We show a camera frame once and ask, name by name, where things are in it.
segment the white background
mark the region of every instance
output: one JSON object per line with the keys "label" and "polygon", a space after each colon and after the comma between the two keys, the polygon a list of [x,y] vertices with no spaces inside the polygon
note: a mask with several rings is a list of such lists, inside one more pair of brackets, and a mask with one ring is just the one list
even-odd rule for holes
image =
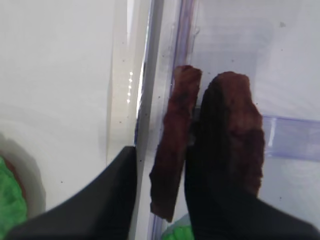
{"label": "white background", "polygon": [[113,0],[0,2],[0,150],[31,215],[107,165]]}

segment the white surface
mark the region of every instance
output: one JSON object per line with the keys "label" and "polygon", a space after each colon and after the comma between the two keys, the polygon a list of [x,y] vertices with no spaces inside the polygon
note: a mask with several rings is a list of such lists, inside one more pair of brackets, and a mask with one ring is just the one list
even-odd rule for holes
{"label": "white surface", "polygon": [[0,3],[0,150],[46,209],[107,165],[113,19],[114,0]]}
{"label": "white surface", "polygon": [[266,157],[259,198],[320,229],[320,163]]}
{"label": "white surface", "polygon": [[190,63],[203,70],[200,95],[218,73],[235,71],[250,77],[263,114],[320,120],[320,1],[197,2]]}

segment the clear plastic container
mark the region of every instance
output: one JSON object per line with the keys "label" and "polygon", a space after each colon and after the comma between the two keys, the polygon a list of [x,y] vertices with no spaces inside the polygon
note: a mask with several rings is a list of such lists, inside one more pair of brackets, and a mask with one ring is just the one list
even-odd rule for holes
{"label": "clear plastic container", "polygon": [[[320,228],[319,9],[317,0],[165,4],[150,116],[150,130],[156,133],[148,145],[149,160],[161,137],[162,128],[156,126],[161,126],[166,111],[175,66],[190,64],[203,71],[198,106],[217,74],[246,74],[254,103],[264,115],[259,198]],[[181,179],[173,224],[188,213],[184,176]],[[160,239],[169,226],[155,217],[151,238]]]}

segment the dark red object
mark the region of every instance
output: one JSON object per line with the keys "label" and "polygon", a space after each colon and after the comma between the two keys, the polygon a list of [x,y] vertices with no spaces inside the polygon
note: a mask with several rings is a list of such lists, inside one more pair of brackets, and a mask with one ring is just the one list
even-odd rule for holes
{"label": "dark red object", "polygon": [[4,164],[13,173],[15,180],[17,181],[17,183],[19,184],[19,186],[21,188],[22,197],[26,200],[26,189],[25,189],[24,185],[22,184],[20,178],[18,177],[16,168],[6,159],[4,159]]}
{"label": "dark red object", "polygon": [[201,70],[189,65],[174,70],[174,88],[150,173],[151,211],[168,222],[172,221],[174,215],[201,76]]}
{"label": "dark red object", "polygon": [[208,174],[258,195],[263,176],[262,116],[252,102],[250,81],[234,72],[219,74],[203,95],[194,150]]}

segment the green object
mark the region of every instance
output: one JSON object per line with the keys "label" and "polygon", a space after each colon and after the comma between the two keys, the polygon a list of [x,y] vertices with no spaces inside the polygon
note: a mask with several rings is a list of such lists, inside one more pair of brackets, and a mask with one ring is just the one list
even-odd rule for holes
{"label": "green object", "polygon": [[0,156],[0,240],[27,219],[27,203],[14,174]]}
{"label": "green object", "polygon": [[162,238],[162,240],[195,240],[191,226],[179,226]]}

